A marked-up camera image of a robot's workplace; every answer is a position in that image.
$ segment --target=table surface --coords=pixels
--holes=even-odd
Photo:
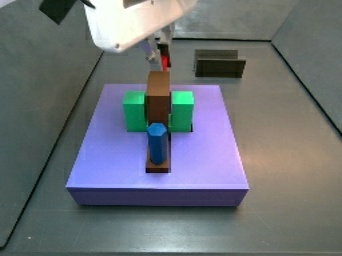
[[[195,49],[238,49],[242,79],[195,78]],[[141,83],[132,48],[104,54],[1,253],[342,252],[340,137],[270,43],[175,41],[172,84],[219,84],[250,192],[240,207],[80,207],[64,186],[104,84]]]

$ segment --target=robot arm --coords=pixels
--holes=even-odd
[[[198,0],[81,2],[95,45],[104,51],[120,53],[157,30],[169,27],[169,24],[192,10]],[[169,41],[169,36],[161,36],[160,42]]]

